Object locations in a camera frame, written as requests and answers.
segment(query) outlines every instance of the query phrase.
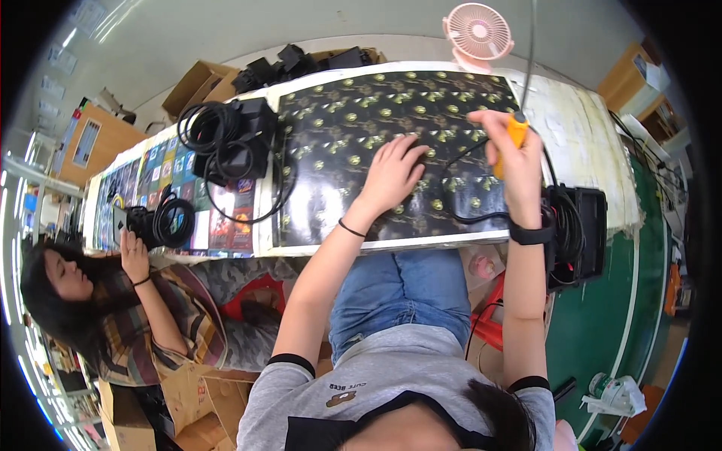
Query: workbench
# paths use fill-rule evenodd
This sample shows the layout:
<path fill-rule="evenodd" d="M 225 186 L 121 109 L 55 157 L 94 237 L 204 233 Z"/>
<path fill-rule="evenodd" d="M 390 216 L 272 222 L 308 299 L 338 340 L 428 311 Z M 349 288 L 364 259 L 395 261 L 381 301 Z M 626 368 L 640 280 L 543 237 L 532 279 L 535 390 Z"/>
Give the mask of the workbench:
<path fill-rule="evenodd" d="M 91 179 L 85 247 L 114 248 L 113 198 L 125 206 L 153 209 L 160 190 L 172 183 L 179 197 L 193 203 L 196 228 L 184 248 L 157 252 L 187 263 L 311 255 L 360 192 L 374 152 L 398 133 L 409 132 L 418 133 L 419 143 L 431 147 L 424 157 L 425 175 L 410 198 L 374 224 L 362 252 L 506 241 L 503 218 L 471 225 L 453 221 L 444 211 L 439 175 L 446 162 L 484 138 L 483 130 L 466 121 L 466 113 L 517 110 L 524 82 L 524 74 L 508 69 L 486 76 L 464 73 L 449 62 L 400 61 L 319 72 L 237 96 L 265 97 L 280 116 L 274 151 L 283 151 L 289 159 L 284 173 L 295 176 L 295 187 L 278 214 L 253 226 L 223 219 L 210 206 L 204 181 L 192 175 L 194 154 L 178 142 L 174 125 L 118 155 Z M 525 114 L 544 140 L 559 183 L 605 192 L 609 236 L 641 227 L 629 156 L 601 98 L 533 76 L 527 103 Z M 231 191 L 211 185 L 211 196 L 226 214 L 259 217 L 278 193 L 273 166 L 265 178 L 242 180 Z M 503 182 L 492 176 L 481 149 L 460 159 L 450 172 L 453 180 L 446 178 L 445 186 L 456 214 L 505 210 Z M 542 172 L 550 184 L 546 162 Z"/>

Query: window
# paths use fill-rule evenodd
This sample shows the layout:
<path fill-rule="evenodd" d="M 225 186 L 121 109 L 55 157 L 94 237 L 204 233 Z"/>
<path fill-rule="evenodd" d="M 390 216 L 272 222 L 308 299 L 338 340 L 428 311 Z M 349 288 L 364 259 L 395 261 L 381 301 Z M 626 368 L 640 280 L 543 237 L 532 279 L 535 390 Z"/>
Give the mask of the window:
<path fill-rule="evenodd" d="M 95 145 L 95 139 L 100 131 L 100 123 L 95 122 L 91 119 L 85 123 L 83 133 L 80 135 L 78 140 L 78 146 L 75 148 L 75 154 L 73 154 L 73 164 L 87 167 L 88 160 L 90 159 L 90 152 Z"/>

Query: camouflage pants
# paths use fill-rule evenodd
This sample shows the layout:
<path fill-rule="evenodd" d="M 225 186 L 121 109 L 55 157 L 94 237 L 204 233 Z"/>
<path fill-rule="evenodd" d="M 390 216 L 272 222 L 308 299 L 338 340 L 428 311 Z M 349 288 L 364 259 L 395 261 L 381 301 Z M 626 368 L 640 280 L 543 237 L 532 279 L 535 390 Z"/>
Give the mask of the camouflage pants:
<path fill-rule="evenodd" d="M 291 280 L 298 272 L 282 258 L 226 258 L 208 260 L 190 267 L 213 297 L 223 306 L 250 281 L 268 273 L 274 280 Z M 228 354 L 223 369 L 260 372 L 271 358 L 279 322 L 270 315 L 251 325 L 224 318 Z"/>

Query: black hair tie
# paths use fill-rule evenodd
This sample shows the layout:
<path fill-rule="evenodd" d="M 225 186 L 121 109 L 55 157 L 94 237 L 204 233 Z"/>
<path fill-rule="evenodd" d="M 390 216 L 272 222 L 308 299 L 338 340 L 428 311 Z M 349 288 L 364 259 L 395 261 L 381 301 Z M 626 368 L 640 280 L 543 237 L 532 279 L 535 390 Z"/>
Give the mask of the black hair tie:
<path fill-rule="evenodd" d="M 351 230 L 350 228 L 346 227 L 346 224 L 344 224 L 341 219 L 339 219 L 339 226 L 345 228 L 346 230 L 348 230 L 352 234 L 356 235 L 357 237 L 366 238 L 366 235 L 364 235 L 363 233 L 356 232 L 355 230 Z"/>

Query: pink object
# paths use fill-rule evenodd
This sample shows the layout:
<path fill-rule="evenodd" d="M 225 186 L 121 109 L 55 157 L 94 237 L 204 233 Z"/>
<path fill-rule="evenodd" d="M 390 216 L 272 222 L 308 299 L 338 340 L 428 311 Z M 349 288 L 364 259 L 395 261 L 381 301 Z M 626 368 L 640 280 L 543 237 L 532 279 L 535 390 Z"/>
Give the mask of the pink object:
<path fill-rule="evenodd" d="M 578 451 L 574 430 L 566 420 L 557 420 L 554 428 L 554 451 Z"/>
<path fill-rule="evenodd" d="M 496 265 L 485 255 L 479 255 L 469 262 L 469 272 L 482 279 L 493 279 L 496 277 Z"/>
<path fill-rule="evenodd" d="M 452 9 L 443 29 L 454 46 L 454 61 L 470 72 L 490 74 L 487 61 L 508 55 L 514 47 L 509 24 L 484 4 L 464 3 Z"/>

